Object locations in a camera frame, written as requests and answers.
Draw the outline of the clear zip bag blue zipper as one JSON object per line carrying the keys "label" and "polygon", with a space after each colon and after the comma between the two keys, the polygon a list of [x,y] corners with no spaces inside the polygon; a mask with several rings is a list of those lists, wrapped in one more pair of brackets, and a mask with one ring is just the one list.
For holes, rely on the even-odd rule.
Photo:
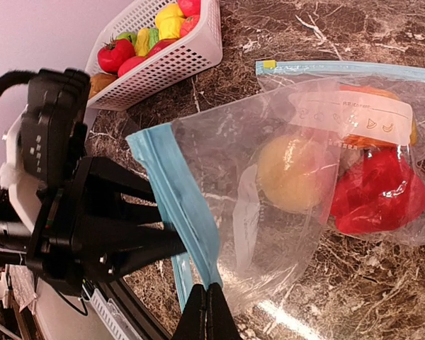
{"label": "clear zip bag blue zipper", "polygon": [[259,61],[264,91],[288,87],[288,120],[339,152],[330,215],[342,234],[425,245],[425,68]]}

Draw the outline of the brown toy potato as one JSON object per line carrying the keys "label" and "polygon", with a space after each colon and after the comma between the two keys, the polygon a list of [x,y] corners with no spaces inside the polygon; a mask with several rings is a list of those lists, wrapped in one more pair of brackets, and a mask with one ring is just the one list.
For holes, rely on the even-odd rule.
{"label": "brown toy potato", "polygon": [[118,76],[116,74],[97,73],[91,77],[89,99],[93,98],[96,94],[104,90],[107,86],[112,84]]}

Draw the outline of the orange toy mango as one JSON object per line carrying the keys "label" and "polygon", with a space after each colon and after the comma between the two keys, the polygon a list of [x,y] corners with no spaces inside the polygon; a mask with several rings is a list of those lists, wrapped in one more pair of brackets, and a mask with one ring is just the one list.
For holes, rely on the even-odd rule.
{"label": "orange toy mango", "polygon": [[371,86],[341,85],[340,91],[346,144],[363,149],[417,143],[413,108],[397,94]]}

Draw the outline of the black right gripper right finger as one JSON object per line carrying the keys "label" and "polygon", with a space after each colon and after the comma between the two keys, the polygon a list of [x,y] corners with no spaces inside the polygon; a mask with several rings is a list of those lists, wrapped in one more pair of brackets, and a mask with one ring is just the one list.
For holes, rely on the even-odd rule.
{"label": "black right gripper right finger", "polygon": [[222,288],[218,283],[212,283],[207,291],[206,339],[241,339]]}

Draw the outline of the red toy bell pepper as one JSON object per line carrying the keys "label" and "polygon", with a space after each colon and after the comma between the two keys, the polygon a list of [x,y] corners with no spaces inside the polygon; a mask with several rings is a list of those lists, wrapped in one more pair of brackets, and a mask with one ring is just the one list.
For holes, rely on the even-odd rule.
{"label": "red toy bell pepper", "polygon": [[331,205],[344,234],[390,232],[425,211],[425,185],[397,149],[367,152],[337,181]]}

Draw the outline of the yellow orange toy peach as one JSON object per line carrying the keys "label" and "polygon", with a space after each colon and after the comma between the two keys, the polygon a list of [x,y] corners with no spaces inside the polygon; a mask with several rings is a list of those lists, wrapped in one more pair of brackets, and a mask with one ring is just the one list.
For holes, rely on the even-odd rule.
{"label": "yellow orange toy peach", "polygon": [[257,178],[260,188],[277,208],[305,213],[326,201],[336,165],[336,157],[323,144],[282,135],[261,149]]}

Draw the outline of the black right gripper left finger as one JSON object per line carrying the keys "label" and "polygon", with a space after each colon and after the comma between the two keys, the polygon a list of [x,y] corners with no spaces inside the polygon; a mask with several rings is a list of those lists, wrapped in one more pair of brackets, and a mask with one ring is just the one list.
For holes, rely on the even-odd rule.
{"label": "black right gripper left finger", "polygon": [[206,291],[201,284],[195,284],[179,320],[172,340],[203,340],[206,325]]}

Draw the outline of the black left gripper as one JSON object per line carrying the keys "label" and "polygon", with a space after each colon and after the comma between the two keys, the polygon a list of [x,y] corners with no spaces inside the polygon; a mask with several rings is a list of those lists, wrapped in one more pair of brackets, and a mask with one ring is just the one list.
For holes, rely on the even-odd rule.
{"label": "black left gripper", "polygon": [[109,283],[186,253],[170,230],[146,229],[113,244],[112,227],[161,222],[154,203],[149,181],[107,157],[85,157],[44,199],[25,264],[57,292],[79,297],[85,279]]}

